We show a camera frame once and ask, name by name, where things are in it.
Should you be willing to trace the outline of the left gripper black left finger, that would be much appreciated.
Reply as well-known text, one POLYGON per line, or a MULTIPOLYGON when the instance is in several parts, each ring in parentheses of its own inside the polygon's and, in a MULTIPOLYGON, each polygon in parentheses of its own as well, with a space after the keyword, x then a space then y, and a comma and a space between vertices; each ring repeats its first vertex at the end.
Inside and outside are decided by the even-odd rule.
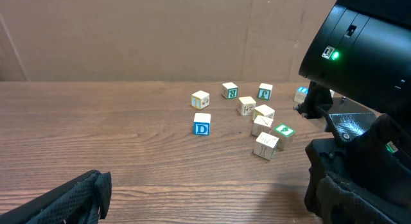
POLYGON ((111 195, 111 174, 90 170, 2 214, 1 223, 98 223, 107 217, 111 195))

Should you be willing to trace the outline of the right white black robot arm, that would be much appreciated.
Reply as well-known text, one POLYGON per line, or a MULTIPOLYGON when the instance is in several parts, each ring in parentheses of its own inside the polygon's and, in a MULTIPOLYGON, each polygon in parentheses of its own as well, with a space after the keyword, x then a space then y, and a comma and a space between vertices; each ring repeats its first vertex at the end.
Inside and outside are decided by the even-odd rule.
POLYGON ((410 0, 337 0, 301 63, 306 208, 324 223, 410 222, 410 0))

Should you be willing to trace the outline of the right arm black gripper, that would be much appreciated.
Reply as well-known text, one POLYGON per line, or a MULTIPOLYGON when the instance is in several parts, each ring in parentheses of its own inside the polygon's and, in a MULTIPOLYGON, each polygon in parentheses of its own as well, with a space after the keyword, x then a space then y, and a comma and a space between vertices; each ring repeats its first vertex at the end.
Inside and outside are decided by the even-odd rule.
POLYGON ((410 209, 410 114, 383 114, 356 137, 314 139, 306 147, 311 162, 306 208, 318 214, 319 181, 326 176, 352 183, 379 199, 410 209))

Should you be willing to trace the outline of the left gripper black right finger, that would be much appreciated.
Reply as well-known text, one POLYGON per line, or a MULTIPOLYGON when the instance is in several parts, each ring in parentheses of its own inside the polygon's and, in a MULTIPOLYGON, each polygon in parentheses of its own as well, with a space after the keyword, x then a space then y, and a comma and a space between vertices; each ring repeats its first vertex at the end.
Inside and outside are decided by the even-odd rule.
POLYGON ((410 209, 385 202, 337 177, 319 181, 316 201, 323 223, 410 223, 410 209))

